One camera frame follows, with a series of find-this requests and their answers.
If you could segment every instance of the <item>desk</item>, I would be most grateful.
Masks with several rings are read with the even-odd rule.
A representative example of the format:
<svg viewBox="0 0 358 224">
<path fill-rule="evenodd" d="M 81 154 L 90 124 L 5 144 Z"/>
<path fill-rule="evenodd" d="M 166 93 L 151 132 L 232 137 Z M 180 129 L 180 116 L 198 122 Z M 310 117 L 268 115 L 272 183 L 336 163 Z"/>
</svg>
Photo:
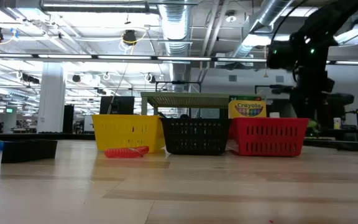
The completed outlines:
<svg viewBox="0 0 358 224">
<path fill-rule="evenodd" d="M 172 108 L 217 108 L 227 109 L 229 96 L 252 96 L 250 94 L 216 94 L 216 93 L 167 93 L 167 92 L 142 92 L 142 115 L 147 115 L 147 104 L 154 108 L 154 115 L 158 114 L 159 107 Z M 263 100 L 265 96 L 255 95 Z"/>
</svg>

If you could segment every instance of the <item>red basket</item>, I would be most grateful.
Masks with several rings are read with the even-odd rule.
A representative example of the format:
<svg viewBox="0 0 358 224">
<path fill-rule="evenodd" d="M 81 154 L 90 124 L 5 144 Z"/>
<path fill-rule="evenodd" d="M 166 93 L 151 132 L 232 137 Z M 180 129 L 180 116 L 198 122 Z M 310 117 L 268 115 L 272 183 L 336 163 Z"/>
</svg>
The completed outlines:
<svg viewBox="0 0 358 224">
<path fill-rule="evenodd" d="M 228 147 L 241 156 L 299 156 L 307 118 L 234 118 Z"/>
</svg>

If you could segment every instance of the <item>yellow basket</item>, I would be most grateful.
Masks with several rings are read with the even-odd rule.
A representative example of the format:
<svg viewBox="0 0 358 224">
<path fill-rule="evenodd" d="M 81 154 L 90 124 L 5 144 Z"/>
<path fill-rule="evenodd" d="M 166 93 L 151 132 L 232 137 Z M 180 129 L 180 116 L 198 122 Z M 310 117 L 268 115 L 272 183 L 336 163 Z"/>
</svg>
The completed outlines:
<svg viewBox="0 0 358 224">
<path fill-rule="evenodd" d="M 92 115 L 96 145 L 100 151 L 118 147 L 148 146 L 149 153 L 163 152 L 160 116 Z"/>
</svg>

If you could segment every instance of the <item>table surface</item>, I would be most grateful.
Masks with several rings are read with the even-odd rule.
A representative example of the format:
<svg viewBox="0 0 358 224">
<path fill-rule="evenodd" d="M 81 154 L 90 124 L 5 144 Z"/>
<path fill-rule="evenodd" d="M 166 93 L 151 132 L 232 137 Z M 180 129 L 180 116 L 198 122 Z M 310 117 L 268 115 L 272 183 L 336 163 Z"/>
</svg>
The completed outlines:
<svg viewBox="0 0 358 224">
<path fill-rule="evenodd" d="M 59 141 L 54 161 L 0 164 L 0 223 L 353 224 L 358 152 L 107 159 Z"/>
<path fill-rule="evenodd" d="M 219 108 L 224 109 L 229 105 L 229 96 L 260 96 L 263 95 L 238 95 L 220 93 L 172 93 L 172 92 L 142 92 L 141 97 L 147 97 L 147 102 L 153 107 L 173 108 Z"/>
</svg>

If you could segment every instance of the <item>white column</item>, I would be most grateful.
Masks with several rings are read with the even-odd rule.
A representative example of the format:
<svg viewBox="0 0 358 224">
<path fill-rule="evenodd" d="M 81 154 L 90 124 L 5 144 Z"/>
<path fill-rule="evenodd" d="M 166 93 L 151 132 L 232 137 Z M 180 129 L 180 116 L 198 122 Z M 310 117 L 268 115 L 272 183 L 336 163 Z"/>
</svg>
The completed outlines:
<svg viewBox="0 0 358 224">
<path fill-rule="evenodd" d="M 63 131 L 66 77 L 62 63 L 44 62 L 38 112 L 38 133 Z"/>
<path fill-rule="evenodd" d="M 10 133 L 12 128 L 16 128 L 16 116 L 17 116 L 17 108 L 16 107 L 6 107 L 6 111 L 3 114 L 2 121 L 4 123 L 3 133 Z"/>
</svg>

